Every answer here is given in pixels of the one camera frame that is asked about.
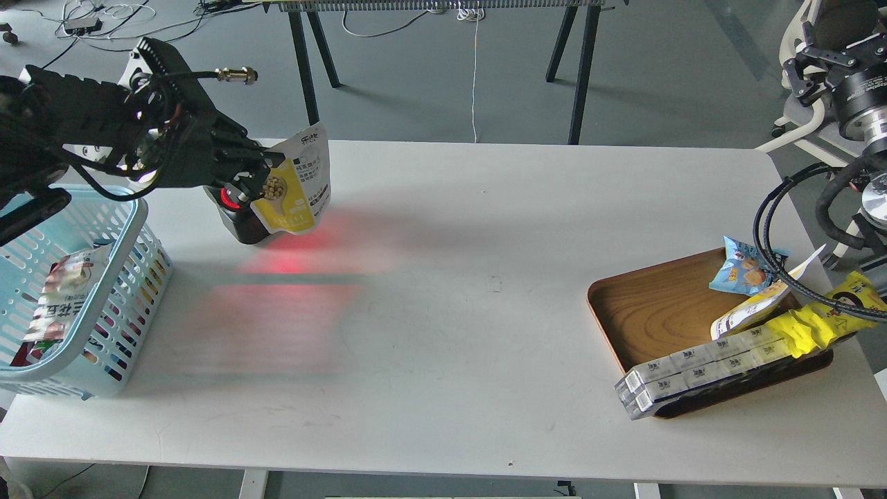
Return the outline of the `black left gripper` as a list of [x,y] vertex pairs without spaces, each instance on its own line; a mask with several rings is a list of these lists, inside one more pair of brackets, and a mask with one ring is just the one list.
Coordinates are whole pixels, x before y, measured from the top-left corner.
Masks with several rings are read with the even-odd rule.
[[151,184],[158,189],[222,187],[235,203],[262,198],[270,171],[285,156],[250,139],[244,127],[216,108],[200,83],[253,85],[256,70],[194,71],[177,48],[152,37],[140,39],[134,53],[139,60],[129,78],[131,97],[147,121],[137,156],[155,174]]

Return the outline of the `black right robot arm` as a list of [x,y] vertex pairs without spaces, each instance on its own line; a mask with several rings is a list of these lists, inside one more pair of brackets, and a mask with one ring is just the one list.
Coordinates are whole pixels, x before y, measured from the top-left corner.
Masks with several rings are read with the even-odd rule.
[[[815,204],[815,218],[831,240],[871,250],[861,273],[885,294],[885,26],[875,1],[807,1],[799,12],[794,53],[782,67],[794,98],[805,107],[830,105],[839,135],[862,144]],[[845,189],[861,194],[851,234],[831,218]]]

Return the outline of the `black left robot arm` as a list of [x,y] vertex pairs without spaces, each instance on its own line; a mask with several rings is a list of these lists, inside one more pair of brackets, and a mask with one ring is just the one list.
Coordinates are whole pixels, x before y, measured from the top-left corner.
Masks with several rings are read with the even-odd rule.
[[135,201],[155,189],[202,186],[241,243],[256,243],[244,224],[262,198],[274,167],[284,161],[250,139],[216,108],[203,79],[252,85],[250,67],[193,71],[173,45],[144,37],[123,83],[95,81],[33,65],[26,81],[2,77],[2,217],[7,244],[69,205],[56,186],[70,169],[99,195]]

